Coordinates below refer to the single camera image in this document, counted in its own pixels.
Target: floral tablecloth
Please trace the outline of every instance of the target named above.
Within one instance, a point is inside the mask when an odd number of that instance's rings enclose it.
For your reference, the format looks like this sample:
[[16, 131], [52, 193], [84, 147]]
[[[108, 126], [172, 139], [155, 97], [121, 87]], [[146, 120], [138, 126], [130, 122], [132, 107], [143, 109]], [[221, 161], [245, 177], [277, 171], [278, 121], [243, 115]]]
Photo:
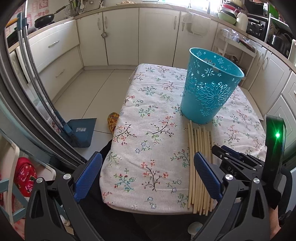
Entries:
[[[102, 197], [110, 207], [150, 214], [192, 212], [187, 209], [189, 121], [180, 111], [186, 72], [138, 66], [101, 171]], [[214, 145], [265, 160], [264, 130], [240, 87], [205, 126]]]

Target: drawer handle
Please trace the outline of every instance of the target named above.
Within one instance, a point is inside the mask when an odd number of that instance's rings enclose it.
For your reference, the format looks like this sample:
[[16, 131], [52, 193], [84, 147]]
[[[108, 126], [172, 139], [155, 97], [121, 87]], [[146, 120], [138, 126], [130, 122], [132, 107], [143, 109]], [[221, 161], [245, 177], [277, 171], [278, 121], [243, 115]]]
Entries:
[[107, 25], [107, 17], [105, 17], [105, 27], [108, 28], [108, 25]]
[[267, 65], [268, 65], [268, 62], [269, 62], [269, 58], [266, 57], [266, 58], [264, 59], [263, 63], [262, 63], [262, 70], [266, 70], [266, 67], [267, 67]]
[[98, 18], [98, 28], [99, 28], [99, 30], [101, 30], [100, 22], [101, 22], [101, 20], [100, 20], [100, 18]]
[[261, 61], [261, 60], [260, 60], [261, 57], [263, 58], [263, 54], [261, 54], [260, 57], [259, 57], [259, 59], [258, 59], [258, 62], [257, 62], [257, 65], [258, 65], [258, 66], [259, 66], [259, 63], [260, 63], [260, 61]]
[[48, 45], [48, 48], [51, 48], [51, 47], [53, 47], [53, 46], [55, 46], [57, 43], [59, 42], [59, 40], [58, 41], [56, 41], [56, 42], [54, 42], [53, 44], [51, 44], [51, 45]]
[[182, 21], [182, 32], [184, 31], [184, 27], [185, 27], [185, 21], [184, 21], [184, 17], [183, 17], [183, 21]]
[[174, 20], [174, 29], [176, 29], [177, 26], [177, 16], [175, 16], [175, 20]]
[[63, 69], [63, 71], [60, 72], [60, 73], [56, 76], [56, 78], [58, 78], [58, 77], [59, 77], [64, 71], [65, 71], [65, 69]]

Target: frying pan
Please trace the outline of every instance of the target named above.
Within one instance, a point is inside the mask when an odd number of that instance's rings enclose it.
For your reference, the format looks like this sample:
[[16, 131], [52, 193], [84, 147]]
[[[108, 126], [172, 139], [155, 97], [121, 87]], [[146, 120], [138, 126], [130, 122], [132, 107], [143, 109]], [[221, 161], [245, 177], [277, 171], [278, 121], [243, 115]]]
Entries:
[[35, 28], [43, 28], [44, 26], [50, 24], [53, 19], [54, 19], [54, 15], [60, 11], [62, 11], [67, 5], [61, 7], [59, 10], [57, 10], [54, 14], [48, 14], [48, 15], [45, 15], [45, 16], [42, 16], [38, 19], [35, 20]]

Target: kettle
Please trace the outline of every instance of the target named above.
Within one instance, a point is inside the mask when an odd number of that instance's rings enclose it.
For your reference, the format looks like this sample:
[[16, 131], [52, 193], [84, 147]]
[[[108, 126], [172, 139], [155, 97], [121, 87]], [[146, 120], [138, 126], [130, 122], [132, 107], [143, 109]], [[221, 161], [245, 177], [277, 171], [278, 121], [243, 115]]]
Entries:
[[248, 22], [249, 22], [248, 16], [242, 12], [239, 12], [237, 15], [237, 22], [235, 26], [243, 30], [244, 32], [246, 32], [248, 27]]

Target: floor tile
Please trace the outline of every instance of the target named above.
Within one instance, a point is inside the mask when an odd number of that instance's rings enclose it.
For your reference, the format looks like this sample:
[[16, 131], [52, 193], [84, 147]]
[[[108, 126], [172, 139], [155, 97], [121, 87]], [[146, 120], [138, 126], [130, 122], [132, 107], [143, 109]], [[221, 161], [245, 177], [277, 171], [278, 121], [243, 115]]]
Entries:
[[115, 73], [133, 73], [135, 70], [132, 69], [115, 69], [114, 72]]
[[119, 113], [129, 88], [130, 73], [113, 72], [102, 86], [83, 118], [97, 118], [96, 131], [110, 133], [107, 124], [108, 115]]
[[93, 98], [111, 73], [82, 73], [65, 90], [55, 107], [67, 122], [83, 117]]
[[88, 148], [75, 148], [85, 159], [89, 159], [95, 151], [100, 151], [112, 139], [111, 134], [94, 131], [91, 145]]
[[83, 71], [83, 73], [112, 73], [114, 69], [86, 69]]

